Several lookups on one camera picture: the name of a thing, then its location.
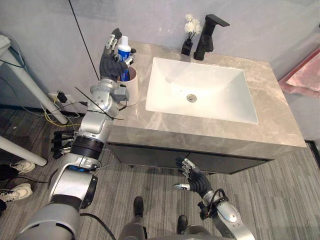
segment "countertop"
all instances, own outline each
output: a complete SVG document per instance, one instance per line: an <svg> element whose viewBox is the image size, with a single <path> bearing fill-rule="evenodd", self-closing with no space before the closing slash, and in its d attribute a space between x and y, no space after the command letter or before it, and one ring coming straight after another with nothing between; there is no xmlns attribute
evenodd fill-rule
<svg viewBox="0 0 320 240"><path fill-rule="evenodd" d="M268 62L206 53L203 61L180 49L131 41L137 50L139 102L119 112L109 143L154 146L198 152L274 159L306 144ZM242 69L258 124L209 119L146 110L153 58Z"/></svg>

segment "dark cabinet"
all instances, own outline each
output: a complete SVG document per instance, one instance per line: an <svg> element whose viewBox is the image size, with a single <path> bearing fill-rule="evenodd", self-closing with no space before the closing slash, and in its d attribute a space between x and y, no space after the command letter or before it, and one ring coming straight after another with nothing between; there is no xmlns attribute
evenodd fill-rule
<svg viewBox="0 0 320 240"><path fill-rule="evenodd" d="M186 157L188 155L188 158L202 171L222 174L233 174L271 160L118 143L110 143L109 147L123 164L177 168L175 158L177 156Z"/></svg>

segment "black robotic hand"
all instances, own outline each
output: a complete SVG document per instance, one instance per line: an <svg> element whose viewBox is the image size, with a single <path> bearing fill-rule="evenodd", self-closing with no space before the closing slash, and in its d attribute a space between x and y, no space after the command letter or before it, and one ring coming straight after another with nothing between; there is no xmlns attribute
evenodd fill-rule
<svg viewBox="0 0 320 240"><path fill-rule="evenodd" d="M189 182L189 189L188 186L186 186L187 184L175 184L173 186L174 188L196 192L202 198L207 192L212 190L209 180L192 161L179 156L175 159L175 162L180 167L178 171L187 178Z"/></svg>
<svg viewBox="0 0 320 240"><path fill-rule="evenodd" d="M126 69L128 69L128 65L134 62L132 55L122 62L120 62L118 57L115 55L115 48L121 37L121 31L119 28L116 28L113 30L108 42L105 44L99 66L100 76L102 79L108 78L116 81L117 78L120 77ZM135 49L131 50L131 54L134 54L135 52Z"/></svg>
<svg viewBox="0 0 320 240"><path fill-rule="evenodd" d="M99 69L101 78L116 81L128 69L128 65L124 61L120 62L113 53L110 53L109 49L104 48Z"/></svg>

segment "white pole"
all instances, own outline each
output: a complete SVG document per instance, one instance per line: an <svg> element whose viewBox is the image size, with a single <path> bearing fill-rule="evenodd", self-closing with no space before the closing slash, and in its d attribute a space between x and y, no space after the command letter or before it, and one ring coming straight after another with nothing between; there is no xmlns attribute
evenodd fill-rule
<svg viewBox="0 0 320 240"><path fill-rule="evenodd" d="M1 55L1 59L8 63L21 66L9 50L5 51ZM66 124L68 122L66 117L62 115L62 113L59 111L57 106L55 106L53 102L50 101L50 99L38 87L38 85L34 82L34 80L26 72L25 69L23 69L22 67L12 66L10 64L7 64L7 66L15 73L15 75L17 75L17 77L21 80L21 82L34 94L34 96L43 104L43 106L45 106L46 109L48 109L51 113L53 113L53 116L61 124Z"/></svg>
<svg viewBox="0 0 320 240"><path fill-rule="evenodd" d="M47 160L45 160L42 157L39 157L38 155L34 154L33 152L30 152L23 147L13 143L12 141L9 141L5 139L3 136L0 136L0 149L3 149L9 153L12 153L16 156L19 156L28 162L44 166L47 164Z"/></svg>

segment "pants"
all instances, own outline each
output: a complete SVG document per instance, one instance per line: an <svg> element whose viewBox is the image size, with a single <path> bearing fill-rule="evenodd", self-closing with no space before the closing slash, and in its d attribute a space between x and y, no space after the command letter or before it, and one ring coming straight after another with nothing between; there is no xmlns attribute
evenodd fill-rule
<svg viewBox="0 0 320 240"><path fill-rule="evenodd" d="M6 210L7 204L0 199L0 216L4 210Z"/></svg>
<svg viewBox="0 0 320 240"><path fill-rule="evenodd" d="M18 176L18 174L19 172L17 169L10 167L9 165L0 164L0 181L12 179ZM0 199L0 216L6 208L6 203Z"/></svg>
<svg viewBox="0 0 320 240"><path fill-rule="evenodd" d="M18 176L19 171L9 165L0 165L0 181L5 181Z"/></svg>
<svg viewBox="0 0 320 240"><path fill-rule="evenodd" d="M143 218L134 216L131 222L122 229L118 240L145 240L147 229L143 226Z"/></svg>
<svg viewBox="0 0 320 240"><path fill-rule="evenodd" d="M200 225L189 225L184 232L181 234L201 234L211 235L210 232L203 226Z"/></svg>
<svg viewBox="0 0 320 240"><path fill-rule="evenodd" d="M182 234L211 235L205 227L199 225L189 225ZM145 240L147 238L147 229L143 226L142 217L134 216L132 221L124 226L118 240Z"/></svg>

